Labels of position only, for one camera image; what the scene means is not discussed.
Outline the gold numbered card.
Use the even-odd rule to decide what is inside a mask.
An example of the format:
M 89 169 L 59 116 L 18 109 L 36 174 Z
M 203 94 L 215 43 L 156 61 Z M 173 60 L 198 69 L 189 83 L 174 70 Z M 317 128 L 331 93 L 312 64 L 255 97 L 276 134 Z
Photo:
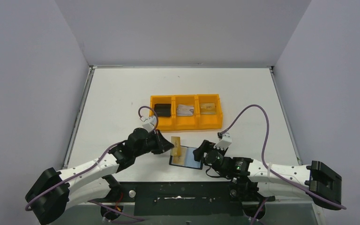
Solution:
M 176 156 L 172 156 L 171 163 L 173 165 L 184 166 L 186 154 L 187 154 L 187 148 L 184 146 L 181 146 L 180 153 L 177 153 Z

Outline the black leather card holder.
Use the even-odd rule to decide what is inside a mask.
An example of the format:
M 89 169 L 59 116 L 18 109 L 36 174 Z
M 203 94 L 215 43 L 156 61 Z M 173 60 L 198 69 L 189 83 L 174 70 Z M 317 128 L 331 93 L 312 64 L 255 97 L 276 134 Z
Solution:
M 179 166 L 179 165 L 173 165 L 171 163 L 172 160 L 172 156 L 170 156 L 169 159 L 169 165 L 172 166 L 178 166 L 178 167 L 185 167 L 185 168 L 190 168 L 190 169 L 197 169 L 197 170 L 201 170 L 203 168 L 203 164 L 202 162 L 198 162 L 198 161 L 194 161 L 194 156 L 193 156 L 193 150 L 195 150 L 196 148 L 193 147 L 187 147 L 187 154 L 186 154 L 186 159 L 185 159 L 185 165 L 184 166 Z

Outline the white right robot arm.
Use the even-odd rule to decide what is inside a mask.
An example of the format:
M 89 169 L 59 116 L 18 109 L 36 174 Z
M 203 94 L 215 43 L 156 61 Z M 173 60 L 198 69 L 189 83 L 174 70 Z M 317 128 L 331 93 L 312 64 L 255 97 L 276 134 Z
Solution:
M 344 210 L 342 177 L 321 161 L 309 165 L 289 166 L 267 164 L 247 157 L 227 157 L 226 149 L 204 140 L 193 151 L 194 160 L 245 188 L 247 198 L 288 196 L 310 198 L 325 209 Z

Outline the gold VIP card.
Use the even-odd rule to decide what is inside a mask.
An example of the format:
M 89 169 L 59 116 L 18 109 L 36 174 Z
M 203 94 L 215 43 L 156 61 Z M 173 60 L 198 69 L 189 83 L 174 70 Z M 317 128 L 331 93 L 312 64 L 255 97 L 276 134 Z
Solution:
M 171 156 L 179 157 L 182 155 L 181 151 L 181 139 L 178 136 L 172 136 L 171 137 L 171 143 L 174 145 L 174 147 L 171 150 Z

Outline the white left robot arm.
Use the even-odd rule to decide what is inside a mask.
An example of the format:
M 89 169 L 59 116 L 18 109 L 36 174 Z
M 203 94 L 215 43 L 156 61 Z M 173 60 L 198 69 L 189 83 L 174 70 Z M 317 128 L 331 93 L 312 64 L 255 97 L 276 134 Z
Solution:
M 40 224 L 48 225 L 78 204 L 105 197 L 114 200 L 120 194 L 115 173 L 129 168 L 141 155 L 162 154 L 172 148 L 159 130 L 136 128 L 96 159 L 68 169 L 44 170 L 25 196 L 25 210 L 32 211 Z

